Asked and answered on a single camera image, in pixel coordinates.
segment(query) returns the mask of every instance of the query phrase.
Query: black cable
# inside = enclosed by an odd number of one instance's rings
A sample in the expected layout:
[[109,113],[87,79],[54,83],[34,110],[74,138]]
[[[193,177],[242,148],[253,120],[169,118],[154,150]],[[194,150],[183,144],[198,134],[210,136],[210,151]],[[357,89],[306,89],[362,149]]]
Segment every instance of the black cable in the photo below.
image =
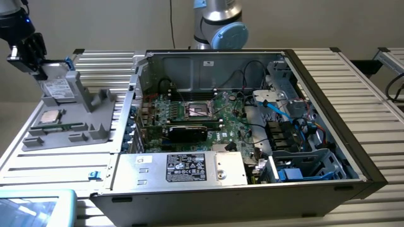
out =
[[242,70],[242,89],[246,87],[246,80],[245,80],[245,71],[246,71],[246,67],[247,67],[249,64],[253,63],[253,62],[258,63],[258,64],[261,65],[261,67],[262,67],[262,72],[263,72],[263,76],[262,76],[262,77],[265,77],[265,75],[266,75],[266,68],[265,68],[262,62],[259,62],[258,60],[250,60],[250,61],[246,63],[246,65],[243,66],[243,70]]
[[241,140],[242,140],[242,142],[243,142],[245,144],[247,144],[247,145],[253,145],[253,144],[261,143],[262,141],[267,140],[267,138],[265,138],[265,139],[259,140],[258,142],[247,143],[247,142],[245,142],[245,140],[243,140],[243,139],[245,139],[245,135],[246,135],[246,133],[245,133],[243,136],[241,137]]
[[[233,114],[234,114],[234,112],[235,112],[235,106],[237,106],[238,101],[239,101],[239,99],[237,99],[237,101],[235,101],[235,103],[234,103]],[[238,120],[237,116],[235,116],[235,120],[237,120],[241,124],[251,125],[251,126],[258,126],[258,127],[261,127],[262,129],[265,129],[265,127],[261,126],[261,125],[258,125],[258,124],[249,124],[249,123],[246,123],[246,122],[241,122],[241,121]]]
[[231,72],[231,75],[229,76],[229,78],[225,80],[225,82],[223,82],[217,88],[221,88],[221,87],[229,82],[229,80],[230,80],[230,79],[233,78],[233,76],[235,75],[235,72],[239,72],[239,73],[241,73],[242,79],[245,78],[242,71],[241,71],[241,70],[234,70],[234,71]]
[[297,117],[291,120],[291,125],[294,126],[298,126],[298,130],[301,131],[302,130],[302,127],[307,125],[307,120],[302,117]]
[[27,0],[21,0],[22,5],[26,7],[26,15],[29,16],[29,6],[27,6]]
[[161,82],[165,81],[165,80],[166,80],[169,83],[171,82],[169,78],[161,78],[161,79],[158,80],[158,83],[157,83],[157,94],[161,94],[159,85],[161,85]]
[[173,46],[173,48],[175,48],[174,32],[173,32],[173,28],[171,28],[171,0],[169,0],[169,25],[170,25],[171,46]]
[[245,107],[245,101],[249,102],[249,106],[253,106],[253,107],[257,107],[251,102],[250,102],[250,98],[253,98],[253,95],[249,95],[249,96],[243,96],[243,99],[242,99],[242,108]]
[[26,15],[29,16],[29,6],[27,4],[25,6],[26,6]]
[[390,89],[391,84],[393,84],[401,77],[404,77],[404,73],[401,73],[394,79],[390,80],[390,82],[387,83],[387,85],[386,85],[386,87],[385,87],[385,90],[383,90],[383,94],[385,94],[386,98],[387,98],[389,100],[391,100],[393,102],[397,102],[397,103],[404,103],[404,99],[397,99],[398,94],[399,94],[401,89],[402,89],[402,86],[401,86],[399,89],[397,90],[397,93],[395,93],[394,98],[391,98],[390,95],[389,95],[389,89]]

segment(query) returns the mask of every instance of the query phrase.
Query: motherboard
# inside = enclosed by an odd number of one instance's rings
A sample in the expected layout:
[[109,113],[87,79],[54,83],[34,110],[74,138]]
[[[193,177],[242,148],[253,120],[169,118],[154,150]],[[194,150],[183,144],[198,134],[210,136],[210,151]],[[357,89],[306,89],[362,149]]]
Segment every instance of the motherboard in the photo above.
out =
[[182,97],[151,95],[143,99],[143,152],[223,151],[231,148],[241,152],[245,163],[255,163],[250,128],[242,123],[246,119],[241,102],[235,102],[239,99],[237,93],[211,92],[205,97],[190,98],[186,94],[179,95]]

